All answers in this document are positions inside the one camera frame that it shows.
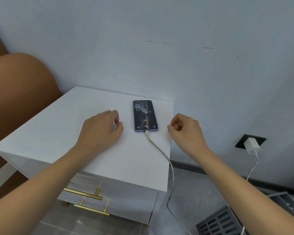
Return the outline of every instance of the forearm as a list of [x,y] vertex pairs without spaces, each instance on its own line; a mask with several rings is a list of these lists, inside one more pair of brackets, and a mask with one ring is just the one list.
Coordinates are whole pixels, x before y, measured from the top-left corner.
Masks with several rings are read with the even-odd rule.
[[194,155],[251,235],[294,234],[294,217],[246,182],[214,153]]
[[90,158],[74,148],[0,200],[0,234],[28,234]]

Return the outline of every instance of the left hand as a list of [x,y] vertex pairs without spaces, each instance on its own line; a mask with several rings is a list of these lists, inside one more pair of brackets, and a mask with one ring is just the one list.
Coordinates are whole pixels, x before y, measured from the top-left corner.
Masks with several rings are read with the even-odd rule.
[[[113,122],[118,124],[114,131]],[[119,122],[119,113],[116,110],[107,110],[85,120],[74,148],[99,154],[115,144],[122,131],[123,124]]]

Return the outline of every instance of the phone wallpaper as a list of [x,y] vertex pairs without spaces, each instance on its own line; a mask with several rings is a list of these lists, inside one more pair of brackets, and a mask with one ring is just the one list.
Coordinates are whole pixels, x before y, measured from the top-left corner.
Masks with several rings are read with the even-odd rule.
[[136,129],[156,129],[157,121],[151,102],[134,102],[134,118]]

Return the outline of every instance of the baseboard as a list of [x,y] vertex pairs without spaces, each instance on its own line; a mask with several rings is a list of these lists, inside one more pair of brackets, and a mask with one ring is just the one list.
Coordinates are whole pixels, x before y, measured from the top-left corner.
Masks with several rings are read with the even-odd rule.
[[[196,166],[196,165],[192,165],[192,164],[188,164],[188,163],[183,163],[183,162],[177,162],[177,161],[173,161],[173,160],[171,160],[171,163],[174,168],[183,169],[183,170],[207,175],[205,173],[205,171],[200,166]],[[253,186],[256,186],[259,188],[269,189],[269,190],[273,190],[276,192],[286,191],[290,195],[294,195],[294,188],[291,188],[288,186],[281,186],[281,185],[277,185],[277,184],[273,184],[273,183],[265,182],[265,181],[261,181],[261,180],[256,180],[256,179],[252,179],[252,178],[249,178],[248,182],[251,183]]]

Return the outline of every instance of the nightstand top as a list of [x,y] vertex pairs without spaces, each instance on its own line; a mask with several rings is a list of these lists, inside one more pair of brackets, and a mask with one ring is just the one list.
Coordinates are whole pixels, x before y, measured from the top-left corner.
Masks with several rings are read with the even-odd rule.
[[160,191],[167,191],[169,163],[144,133],[134,131],[133,101],[152,100],[159,130],[150,138],[170,157],[167,125],[173,102],[74,87],[0,142],[0,151],[53,163],[77,141],[85,119],[117,110],[124,131],[120,140],[82,171]]

